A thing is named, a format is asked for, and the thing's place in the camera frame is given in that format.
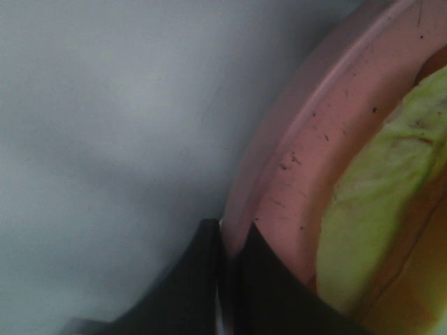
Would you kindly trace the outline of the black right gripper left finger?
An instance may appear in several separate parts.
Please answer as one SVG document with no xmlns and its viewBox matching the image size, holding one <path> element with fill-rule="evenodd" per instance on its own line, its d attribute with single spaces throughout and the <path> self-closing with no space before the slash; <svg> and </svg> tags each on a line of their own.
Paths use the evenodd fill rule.
<svg viewBox="0 0 447 335">
<path fill-rule="evenodd" d="M 179 262 L 134 307 L 112 322 L 74 318 L 69 334 L 216 334 L 217 219 L 205 219 Z"/>
</svg>

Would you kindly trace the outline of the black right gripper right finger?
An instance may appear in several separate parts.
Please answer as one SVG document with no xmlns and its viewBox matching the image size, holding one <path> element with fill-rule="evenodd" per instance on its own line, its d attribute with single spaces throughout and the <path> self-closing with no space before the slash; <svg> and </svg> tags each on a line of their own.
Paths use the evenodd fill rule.
<svg viewBox="0 0 447 335">
<path fill-rule="evenodd" d="M 275 255 L 258 228 L 225 263 L 223 315 L 228 334 L 366 334 L 329 307 Z"/>
</svg>

